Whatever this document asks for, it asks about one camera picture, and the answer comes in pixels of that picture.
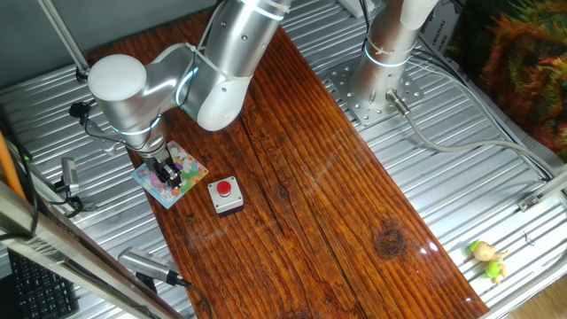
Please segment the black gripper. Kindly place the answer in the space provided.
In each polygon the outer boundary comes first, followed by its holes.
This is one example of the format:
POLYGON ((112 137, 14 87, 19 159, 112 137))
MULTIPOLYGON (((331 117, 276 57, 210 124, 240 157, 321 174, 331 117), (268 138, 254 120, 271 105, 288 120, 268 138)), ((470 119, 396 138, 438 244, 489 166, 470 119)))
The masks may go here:
POLYGON ((152 186, 155 188, 179 189, 182 184, 180 171, 176 166, 170 166, 172 158, 167 148, 159 148, 155 152, 142 154, 143 161, 152 170, 152 186))

